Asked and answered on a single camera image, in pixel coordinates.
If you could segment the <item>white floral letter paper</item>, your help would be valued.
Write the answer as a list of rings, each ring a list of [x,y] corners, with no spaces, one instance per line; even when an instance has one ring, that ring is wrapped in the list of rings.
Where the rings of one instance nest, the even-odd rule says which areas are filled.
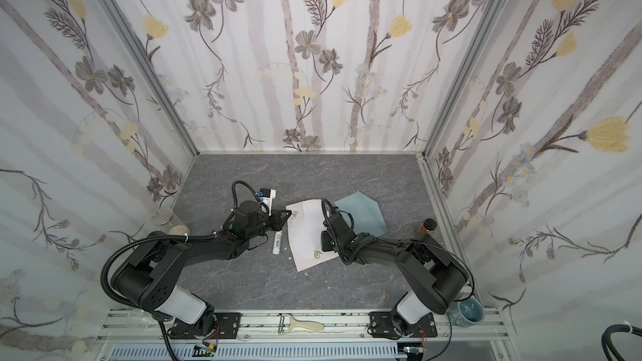
[[[287,221],[288,239],[297,272],[338,257],[333,249],[322,250],[321,234],[325,227],[321,200],[297,202],[287,205],[286,209],[292,212]]]

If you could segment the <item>light green envelope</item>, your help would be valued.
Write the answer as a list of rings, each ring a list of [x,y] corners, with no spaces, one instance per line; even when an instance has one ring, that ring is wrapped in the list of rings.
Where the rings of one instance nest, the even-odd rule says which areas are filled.
[[[368,233],[381,237],[388,232],[379,204],[362,192],[342,198],[335,205],[357,234]]]

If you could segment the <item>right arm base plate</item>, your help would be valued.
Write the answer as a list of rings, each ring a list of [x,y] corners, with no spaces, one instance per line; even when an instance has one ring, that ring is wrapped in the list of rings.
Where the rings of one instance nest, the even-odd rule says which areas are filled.
[[[416,324],[406,322],[391,311],[369,313],[368,334],[374,339],[422,339],[436,338],[438,332],[433,313],[423,316]]]

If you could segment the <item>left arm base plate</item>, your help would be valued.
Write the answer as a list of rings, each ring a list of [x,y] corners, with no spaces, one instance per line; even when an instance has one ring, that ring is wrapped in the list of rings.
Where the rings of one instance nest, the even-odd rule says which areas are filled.
[[[195,324],[177,319],[170,327],[170,339],[236,339],[241,313],[205,313]]]

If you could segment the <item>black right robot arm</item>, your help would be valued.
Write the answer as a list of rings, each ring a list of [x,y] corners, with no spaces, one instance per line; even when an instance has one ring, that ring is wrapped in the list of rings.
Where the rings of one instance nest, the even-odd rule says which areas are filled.
[[[398,269],[410,290],[391,310],[391,327],[408,335],[427,314],[446,314],[471,273],[431,236],[391,241],[357,234],[339,212],[324,213],[322,250],[336,252],[346,266],[382,265]]]

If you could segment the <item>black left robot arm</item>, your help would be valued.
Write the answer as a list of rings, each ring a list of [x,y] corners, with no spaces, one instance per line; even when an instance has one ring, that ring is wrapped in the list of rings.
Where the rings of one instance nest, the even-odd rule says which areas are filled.
[[[214,307],[179,287],[185,267],[236,259],[255,237],[283,230],[292,212],[266,211],[262,202],[243,202],[232,210],[224,229],[208,236],[152,232],[117,250],[100,274],[105,294],[120,304],[148,312],[160,321],[176,319],[203,336],[217,326]]]

